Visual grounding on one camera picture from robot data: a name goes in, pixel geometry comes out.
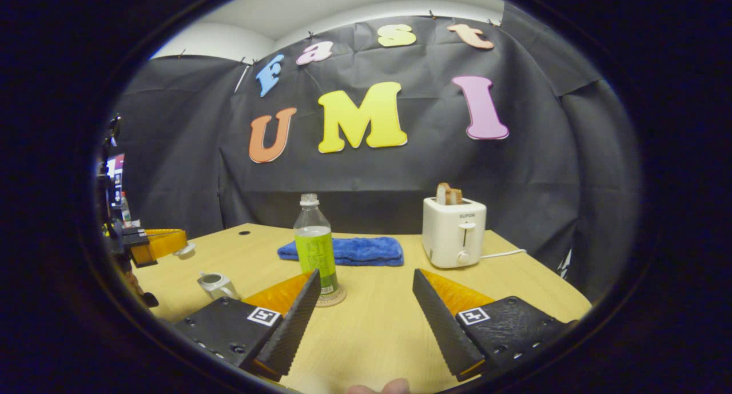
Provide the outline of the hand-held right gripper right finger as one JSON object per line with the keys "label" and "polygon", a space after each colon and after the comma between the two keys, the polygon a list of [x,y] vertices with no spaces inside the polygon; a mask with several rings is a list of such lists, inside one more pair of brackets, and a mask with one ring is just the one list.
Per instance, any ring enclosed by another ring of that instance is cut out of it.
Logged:
{"label": "hand-held right gripper right finger", "polygon": [[572,326],[519,297],[494,300],[425,269],[415,269],[412,290],[458,381],[518,367]]}

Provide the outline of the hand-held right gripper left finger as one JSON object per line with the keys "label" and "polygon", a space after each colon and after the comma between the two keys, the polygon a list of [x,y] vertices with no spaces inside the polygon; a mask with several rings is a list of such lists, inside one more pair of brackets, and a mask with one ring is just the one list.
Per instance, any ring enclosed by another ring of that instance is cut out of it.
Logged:
{"label": "hand-held right gripper left finger", "polygon": [[173,327],[200,349],[273,381],[288,375],[321,294],[319,270],[245,299],[220,297]]}

